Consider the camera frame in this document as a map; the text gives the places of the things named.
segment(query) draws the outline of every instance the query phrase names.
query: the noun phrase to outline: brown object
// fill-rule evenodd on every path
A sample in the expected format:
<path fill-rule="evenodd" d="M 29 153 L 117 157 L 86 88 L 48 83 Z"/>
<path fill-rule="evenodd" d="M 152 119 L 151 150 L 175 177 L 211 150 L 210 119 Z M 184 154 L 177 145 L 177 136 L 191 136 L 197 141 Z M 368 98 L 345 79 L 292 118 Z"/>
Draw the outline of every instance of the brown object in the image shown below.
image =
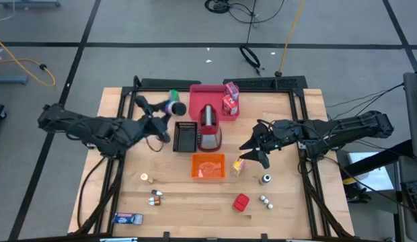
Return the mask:
<path fill-rule="evenodd" d="M 321 90 L 304 91 L 309 118 L 327 120 Z M 121 88 L 104 89 L 99 116 L 116 116 L 120 92 Z M 139 95 L 144 95 L 150 103 L 157 103 L 165 99 L 167 92 L 139 92 Z M 180 97 L 188 105 L 188 93 L 180 92 Z M 301 110 L 298 99 L 296 103 L 297 109 Z M 124 113 L 127 113 L 128 104 L 125 104 L 125 107 Z M 135 108 L 134 119 L 140 118 L 141 115 L 141 109 Z M 238 147 L 249 139 L 257 118 L 267 121 L 291 119 L 288 95 L 240 93 L 240 117 L 234 122 L 221 122 L 224 139 L 219 152 L 225 154 L 226 167 L 231 167 L 240 156 Z M 188 114 L 173 117 L 168 127 L 170 135 L 174 135 L 176 121 L 188 120 Z M 161 152 L 155 153 L 145 142 L 139 142 L 126 154 L 117 211 L 138 212 L 139 209 L 147 207 L 147 194 L 152 187 L 141 182 L 141 171 L 159 178 L 156 189 L 165 193 L 165 198 L 161 206 L 145 209 L 145 221 L 139 229 L 116 225 L 114 236 L 162 237 L 164 231 L 169 231 L 171 237 L 260 239 L 261 233 L 268 233 L 271 239 L 311 238 L 303 180 L 297 171 L 296 145 L 271 152 L 271 166 L 268 171 L 264 171 L 260 163 L 247 161 L 246 172 L 239 177 L 227 173 L 225 179 L 209 183 L 200 183 L 189 176 L 192 154 L 173 153 L 172 145 L 172 142 L 165 144 Z M 336 158 L 333 152 L 329 152 L 327 156 Z M 82 179 L 99 160 L 99 151 L 89 150 Z M 317 164 L 326 205 L 344 229 L 354 234 L 338 166 L 328 160 L 319 161 Z M 90 177 L 91 182 L 85 186 L 82 221 L 87 219 L 98 205 L 105 167 L 106 163 L 96 169 Z M 269 186 L 261 186 L 258 183 L 261 174 L 265 173 L 272 176 Z M 237 213 L 231 209 L 231 205 L 240 193 L 246 194 L 250 202 L 244 212 Z M 270 198 L 270 203 L 275 205 L 274 209 L 269 210 L 261 205 L 261 194 Z M 319 209 L 316 205 L 314 207 L 317 228 L 322 235 Z M 110 203 L 106 208 L 101 232 L 106 231 Z M 77 201 L 69 226 L 70 232 L 77 230 L 76 211 Z"/>

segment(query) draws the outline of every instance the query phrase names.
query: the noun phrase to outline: red juice carton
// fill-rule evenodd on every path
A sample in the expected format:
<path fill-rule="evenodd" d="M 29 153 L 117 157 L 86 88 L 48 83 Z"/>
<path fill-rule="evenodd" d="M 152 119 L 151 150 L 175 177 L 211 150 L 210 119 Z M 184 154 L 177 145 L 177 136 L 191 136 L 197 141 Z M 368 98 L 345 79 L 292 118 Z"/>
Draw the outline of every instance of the red juice carton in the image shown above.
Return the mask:
<path fill-rule="evenodd" d="M 222 99 L 223 113 L 227 116 L 233 116 L 238 111 L 237 102 L 230 95 L 226 95 Z"/>
<path fill-rule="evenodd" d="M 230 95 L 235 101 L 238 98 L 238 93 L 238 87 L 234 83 L 230 82 L 225 84 L 225 95 Z"/>

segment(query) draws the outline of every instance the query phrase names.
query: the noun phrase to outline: small carton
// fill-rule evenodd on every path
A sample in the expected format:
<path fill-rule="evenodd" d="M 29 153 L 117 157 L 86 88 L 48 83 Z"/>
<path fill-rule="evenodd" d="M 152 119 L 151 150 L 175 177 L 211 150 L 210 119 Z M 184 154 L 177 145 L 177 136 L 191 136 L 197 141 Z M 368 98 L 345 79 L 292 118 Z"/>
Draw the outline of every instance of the small carton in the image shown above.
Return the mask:
<path fill-rule="evenodd" d="M 238 87 L 234 83 L 230 82 L 225 84 L 225 95 L 230 95 L 235 101 L 238 98 L 238 93 Z"/>
<path fill-rule="evenodd" d="M 233 116 L 238 111 L 237 102 L 230 95 L 226 95 L 222 99 L 223 113 L 227 116 Z"/>
<path fill-rule="evenodd" d="M 239 157 L 236 161 L 234 161 L 233 166 L 231 167 L 231 174 L 238 177 L 241 170 L 244 169 L 244 166 L 245 160 Z"/>

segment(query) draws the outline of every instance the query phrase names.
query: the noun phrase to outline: small package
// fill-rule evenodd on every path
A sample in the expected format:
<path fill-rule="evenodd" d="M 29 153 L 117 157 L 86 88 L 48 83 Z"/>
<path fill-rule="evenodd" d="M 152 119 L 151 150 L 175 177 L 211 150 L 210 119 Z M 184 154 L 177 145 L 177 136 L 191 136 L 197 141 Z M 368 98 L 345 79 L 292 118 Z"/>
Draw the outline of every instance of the small package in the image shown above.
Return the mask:
<path fill-rule="evenodd" d="M 237 102 L 230 95 L 226 95 L 222 99 L 223 113 L 227 116 L 233 116 L 238 111 Z"/>
<path fill-rule="evenodd" d="M 238 177 L 240 171 L 244 169 L 244 166 L 245 160 L 239 157 L 236 161 L 234 161 L 233 166 L 231 167 L 231 174 L 233 174 L 235 177 Z"/>
<path fill-rule="evenodd" d="M 129 212 L 117 212 L 114 214 L 114 223 L 141 225 L 142 221 L 142 214 L 133 214 Z"/>
<path fill-rule="evenodd" d="M 230 95 L 234 101 L 238 98 L 238 87 L 230 82 L 225 85 L 225 95 Z"/>

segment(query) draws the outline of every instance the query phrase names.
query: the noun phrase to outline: yellow cable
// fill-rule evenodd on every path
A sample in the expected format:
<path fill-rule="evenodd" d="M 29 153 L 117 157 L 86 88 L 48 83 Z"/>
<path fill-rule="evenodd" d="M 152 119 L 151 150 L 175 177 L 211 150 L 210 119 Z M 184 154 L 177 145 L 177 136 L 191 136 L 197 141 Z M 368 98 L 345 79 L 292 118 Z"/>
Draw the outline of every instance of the yellow cable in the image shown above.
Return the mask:
<path fill-rule="evenodd" d="M 283 49 L 282 62 L 280 63 L 280 67 L 278 68 L 279 72 L 282 71 L 283 63 L 285 62 L 285 59 L 287 57 L 287 48 L 288 48 L 288 44 L 289 44 L 289 39 L 291 39 L 292 32 L 294 31 L 294 28 L 295 28 L 295 24 L 297 23 L 298 19 L 300 18 L 301 10 L 302 10 L 303 5 L 304 5 L 304 1 L 305 0 L 301 0 L 300 6 L 298 7 L 297 14 L 295 15 L 295 19 L 294 19 L 294 22 L 292 24 L 291 30 L 289 30 L 287 41 L 285 42 L 285 48 Z"/>
<path fill-rule="evenodd" d="M 45 83 L 45 82 L 39 80 L 38 77 L 36 77 L 29 70 L 27 70 L 27 68 L 25 68 L 22 64 L 20 64 L 19 61 L 29 61 L 29 62 L 32 62 L 32 63 L 37 64 L 38 66 L 40 66 L 41 63 L 38 63 L 38 62 L 36 62 L 36 61 L 34 61 L 32 59 L 29 59 L 29 58 L 17 59 L 16 57 L 14 57 L 13 53 L 11 53 L 11 51 L 9 51 L 8 48 L 5 47 L 4 44 L 2 44 L 1 41 L 0 41 L 0 46 L 12 57 L 12 60 L 2 60 L 2 61 L 0 61 L 0 64 L 15 62 L 15 63 L 17 63 L 20 66 L 20 68 L 22 68 L 27 74 L 29 74 L 31 77 L 33 77 L 37 82 L 39 82 L 39 83 L 41 83 L 41 84 L 43 84 L 45 86 L 48 86 L 48 87 L 53 87 L 53 86 L 56 85 L 56 79 L 54 78 L 54 75 L 47 68 L 45 68 L 44 71 L 46 71 L 50 75 L 50 77 L 52 77 L 52 80 L 53 80 L 53 83 L 52 84 L 48 84 L 48 83 Z"/>

